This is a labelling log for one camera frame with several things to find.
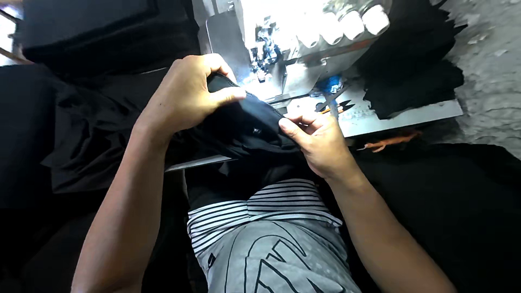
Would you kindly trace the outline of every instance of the right hand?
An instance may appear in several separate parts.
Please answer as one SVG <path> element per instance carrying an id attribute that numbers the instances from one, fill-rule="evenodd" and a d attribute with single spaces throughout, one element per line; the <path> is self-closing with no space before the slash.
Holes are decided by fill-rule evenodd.
<path id="1" fill-rule="evenodd" d="M 356 165 L 333 116 L 317 112 L 287 114 L 279 120 L 279 126 L 300 145 L 309 167 L 318 176 L 326 180 L 342 179 L 350 166 Z"/>

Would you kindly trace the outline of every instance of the person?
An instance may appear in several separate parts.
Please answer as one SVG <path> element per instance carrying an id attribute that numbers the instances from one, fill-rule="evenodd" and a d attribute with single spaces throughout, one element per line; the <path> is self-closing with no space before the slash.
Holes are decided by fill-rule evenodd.
<path id="1" fill-rule="evenodd" d="M 209 93 L 206 78 L 214 71 L 234 80 L 217 54 L 176 60 L 151 97 L 86 236 L 72 292 L 141 291 L 159 230 L 170 138 L 246 95 L 241 88 Z M 330 186 L 354 247 L 382 291 L 456 292 L 358 168 L 335 118 L 303 114 L 279 125 L 300 145 L 308 169 Z M 271 174 L 281 180 L 259 181 L 268 185 L 249 198 L 191 201 L 198 206 L 191 206 L 188 233 L 210 292 L 360 292 L 346 263 L 342 222 L 309 178 L 296 177 L 302 169 Z M 203 176 L 209 185 L 219 181 L 210 177 Z M 187 177 L 189 197 L 190 182 Z"/>

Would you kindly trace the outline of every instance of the left hand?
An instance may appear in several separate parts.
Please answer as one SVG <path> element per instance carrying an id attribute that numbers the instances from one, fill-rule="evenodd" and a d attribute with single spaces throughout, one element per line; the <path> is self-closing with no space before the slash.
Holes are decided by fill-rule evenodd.
<path id="1" fill-rule="evenodd" d="M 172 135 L 201 123 L 218 107 L 246 97 L 241 88 L 208 92 L 206 78 L 218 71 L 235 81 L 230 66 L 219 54 L 187 56 L 174 61 L 134 128 L 168 144 Z"/>

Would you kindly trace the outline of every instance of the concrete floor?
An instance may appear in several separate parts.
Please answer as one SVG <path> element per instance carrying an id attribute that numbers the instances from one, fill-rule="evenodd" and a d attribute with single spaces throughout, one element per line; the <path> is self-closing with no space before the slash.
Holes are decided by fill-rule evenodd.
<path id="1" fill-rule="evenodd" d="M 456 89 L 465 115 L 440 141 L 496 144 L 521 158 L 521 0 L 449 0 L 442 8 L 469 27 L 448 55 L 465 75 Z"/>

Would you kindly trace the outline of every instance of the forearm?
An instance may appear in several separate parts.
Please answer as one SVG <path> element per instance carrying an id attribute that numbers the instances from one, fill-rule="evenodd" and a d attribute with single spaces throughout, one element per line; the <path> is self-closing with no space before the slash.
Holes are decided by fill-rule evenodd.
<path id="1" fill-rule="evenodd" d="M 134 128 L 83 243 L 72 292 L 141 291 L 159 230 L 165 152 Z"/>
<path id="2" fill-rule="evenodd" d="M 354 159 L 328 179 L 356 251 L 385 292 L 455 292 L 452 283 L 396 220 Z"/>

